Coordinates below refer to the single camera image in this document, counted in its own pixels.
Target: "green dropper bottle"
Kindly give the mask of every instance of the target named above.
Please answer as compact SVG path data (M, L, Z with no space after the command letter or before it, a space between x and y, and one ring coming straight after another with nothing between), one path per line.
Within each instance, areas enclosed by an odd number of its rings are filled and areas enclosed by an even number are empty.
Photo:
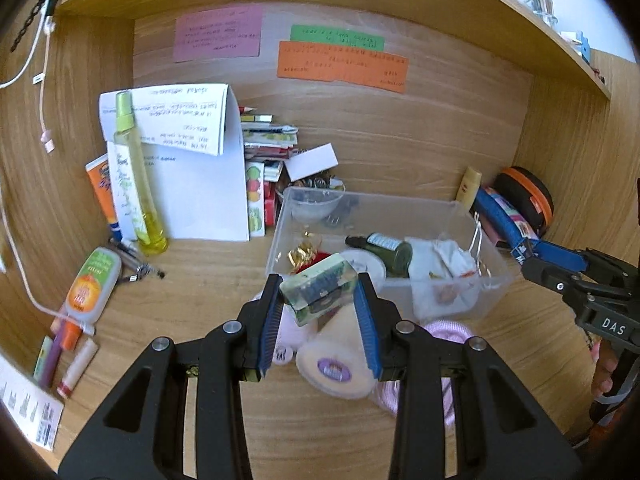
M347 236L344 243L349 247L374 253L384 262L386 272L391 274L391 277L409 277L409 264L414 256L410 243L380 233L371 233L367 237Z
M136 127L129 91L116 94L116 133L113 142L118 157L118 174L127 195L140 248L145 254L163 253L168 241L149 189L140 132Z

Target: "yellow spray bottle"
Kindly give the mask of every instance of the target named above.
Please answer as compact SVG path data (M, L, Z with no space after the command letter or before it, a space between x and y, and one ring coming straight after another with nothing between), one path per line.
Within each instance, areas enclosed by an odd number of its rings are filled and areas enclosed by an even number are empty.
M116 133L113 136L120 183L127 197L133 227L145 254L163 253L168 241L146 177L140 133L130 92L116 94Z

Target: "chain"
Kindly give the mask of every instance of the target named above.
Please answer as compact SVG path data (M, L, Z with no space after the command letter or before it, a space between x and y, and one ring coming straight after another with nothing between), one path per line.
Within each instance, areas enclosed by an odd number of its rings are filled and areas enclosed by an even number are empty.
M31 23L33 23L33 20L35 19L35 17L42 10L42 6L46 1L47 0L38 0L36 4L33 6L33 9L31 9L31 12L29 13L27 19L24 20L24 25L20 29L20 32L18 32L18 35L14 40L14 44L12 44L11 46L11 52L14 52L15 49L18 48L18 44L20 43L24 35L27 33L27 29L31 26Z

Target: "clear plastic storage box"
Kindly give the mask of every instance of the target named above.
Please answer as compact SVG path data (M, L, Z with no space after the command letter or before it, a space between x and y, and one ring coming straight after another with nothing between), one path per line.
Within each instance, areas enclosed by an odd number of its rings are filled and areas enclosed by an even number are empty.
M400 240L454 240L468 250L476 223L458 202L289 187L284 193L267 274L276 272L287 279L292 270L289 251L307 239L306 232L312 235L309 240L321 239L320 250L325 253L349 249L344 242L347 235L368 236L373 232ZM479 274L423 280L387 277L378 295L393 301L404 318L414 321L484 316L507 291L514 275L482 230L479 235Z

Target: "pink sticky note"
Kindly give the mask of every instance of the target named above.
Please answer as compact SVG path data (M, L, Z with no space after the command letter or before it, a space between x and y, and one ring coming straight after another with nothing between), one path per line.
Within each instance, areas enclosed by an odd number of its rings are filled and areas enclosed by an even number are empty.
M174 62L260 55L262 7L203 10L175 22Z

